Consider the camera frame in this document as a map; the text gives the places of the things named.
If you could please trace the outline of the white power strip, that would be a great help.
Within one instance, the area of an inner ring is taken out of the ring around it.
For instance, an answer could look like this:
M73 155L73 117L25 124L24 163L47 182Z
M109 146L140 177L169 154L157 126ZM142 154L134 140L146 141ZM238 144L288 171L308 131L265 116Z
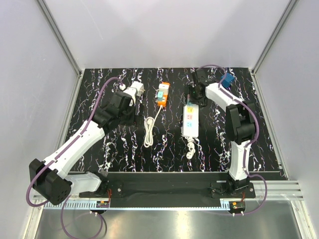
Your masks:
M199 106L188 103L183 107L181 133L183 137L197 138L199 135Z

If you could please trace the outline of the white cube adapter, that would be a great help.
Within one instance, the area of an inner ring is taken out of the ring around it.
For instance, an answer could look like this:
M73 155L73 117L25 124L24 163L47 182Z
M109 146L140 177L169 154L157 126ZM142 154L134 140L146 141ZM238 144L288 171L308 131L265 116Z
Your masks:
M137 91L136 95L138 97L141 97L145 91L143 83L138 82L138 81L133 81L131 84L131 87L136 89L136 91Z

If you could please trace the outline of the blue cube adapter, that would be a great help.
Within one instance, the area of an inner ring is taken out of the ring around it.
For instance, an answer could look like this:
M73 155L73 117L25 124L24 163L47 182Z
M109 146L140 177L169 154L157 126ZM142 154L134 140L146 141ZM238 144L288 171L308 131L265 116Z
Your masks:
M235 81L235 77L229 73L226 73L225 75L223 75L220 80L222 80L222 83L221 85L226 88L227 90L230 90L231 89L231 86L232 84L234 83Z

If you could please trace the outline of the white USB charger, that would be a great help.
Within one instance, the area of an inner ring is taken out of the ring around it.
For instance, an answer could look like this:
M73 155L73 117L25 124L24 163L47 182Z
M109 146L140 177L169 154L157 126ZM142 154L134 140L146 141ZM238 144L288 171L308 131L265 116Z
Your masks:
M169 90L169 84L159 84L159 90L162 92L165 92L165 94L167 94L168 90Z

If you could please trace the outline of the orange power strip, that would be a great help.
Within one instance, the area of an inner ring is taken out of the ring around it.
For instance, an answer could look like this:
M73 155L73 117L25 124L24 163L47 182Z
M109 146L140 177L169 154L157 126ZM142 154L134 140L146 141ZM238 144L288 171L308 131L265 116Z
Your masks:
M170 84L163 82L159 84L159 90L157 93L157 105L159 107L166 107Z

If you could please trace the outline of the teal USB charger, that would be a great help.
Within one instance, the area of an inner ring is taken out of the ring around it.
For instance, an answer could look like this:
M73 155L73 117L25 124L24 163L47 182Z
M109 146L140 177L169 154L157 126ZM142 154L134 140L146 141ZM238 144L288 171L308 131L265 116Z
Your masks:
M157 93L157 98L158 98L158 100L161 100L163 98L163 92L159 91Z

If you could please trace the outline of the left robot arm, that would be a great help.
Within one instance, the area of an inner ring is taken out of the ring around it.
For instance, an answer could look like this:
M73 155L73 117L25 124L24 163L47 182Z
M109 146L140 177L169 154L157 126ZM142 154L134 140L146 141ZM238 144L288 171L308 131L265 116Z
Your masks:
M133 125L136 122L136 99L142 95L143 91L133 87L113 93L111 100L102 108L94 106L89 119L58 150L43 161L34 159L29 165L27 203L36 207L30 200L31 189L53 205L62 203L72 194L83 192L92 192L96 197L103 197L108 185L101 173L70 175L69 172L88 149L109 132L119 125Z

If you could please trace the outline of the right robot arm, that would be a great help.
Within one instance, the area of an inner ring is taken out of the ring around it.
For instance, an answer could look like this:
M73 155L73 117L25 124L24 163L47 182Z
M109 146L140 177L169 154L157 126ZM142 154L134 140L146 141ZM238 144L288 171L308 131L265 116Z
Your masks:
M223 83L227 72L224 68L221 79L209 78L207 71L197 68L191 75L193 85L187 86L185 96L191 104L204 107L208 100L215 102L225 112L225 132L231 142L231 164L227 180L219 194L228 193L238 197L249 187L248 172L249 152L251 145L259 136L259 124L255 116L255 105L244 101L226 90Z

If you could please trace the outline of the black marble mat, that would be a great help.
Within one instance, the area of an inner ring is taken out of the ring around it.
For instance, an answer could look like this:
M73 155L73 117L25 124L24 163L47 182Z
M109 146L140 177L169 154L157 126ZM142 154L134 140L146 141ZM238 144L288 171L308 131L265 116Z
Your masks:
M118 89L111 82L102 95L99 90L111 77L127 86L142 82L145 92L140 98L145 117L156 117L154 143L144 146L145 128L120 126L92 146L74 165L73 171L110 172L215 172L230 167L231 144L225 133L225 113L209 101L199 111L199 137L193 158L181 134L184 87L192 83L191 68L86 69L75 100L67 136L72 136L89 118L97 99L110 100ZM170 84L166 107L157 105L159 84Z

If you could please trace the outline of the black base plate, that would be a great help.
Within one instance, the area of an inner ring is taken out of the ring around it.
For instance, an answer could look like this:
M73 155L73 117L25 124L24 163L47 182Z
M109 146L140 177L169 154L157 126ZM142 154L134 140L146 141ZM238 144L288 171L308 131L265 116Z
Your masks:
M254 199L253 184L243 192L228 189L221 172L111 172L104 185L111 191L111 208L213 208L220 200Z

